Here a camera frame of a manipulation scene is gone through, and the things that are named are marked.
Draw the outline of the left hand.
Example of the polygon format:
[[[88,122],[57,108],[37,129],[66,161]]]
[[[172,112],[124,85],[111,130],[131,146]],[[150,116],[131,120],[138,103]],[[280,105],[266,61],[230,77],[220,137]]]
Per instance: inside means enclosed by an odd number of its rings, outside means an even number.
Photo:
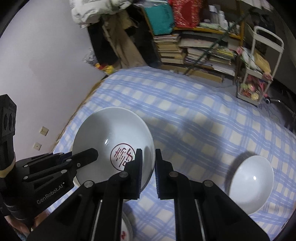
[[[10,224],[10,226],[18,230],[20,233],[27,235],[32,230],[34,230],[37,226],[39,226],[40,223],[42,223],[49,215],[50,215],[50,212],[48,210],[45,210],[42,213],[40,213],[35,218],[34,225],[31,228],[28,228],[24,223],[20,222],[13,216],[5,216],[5,219]]]

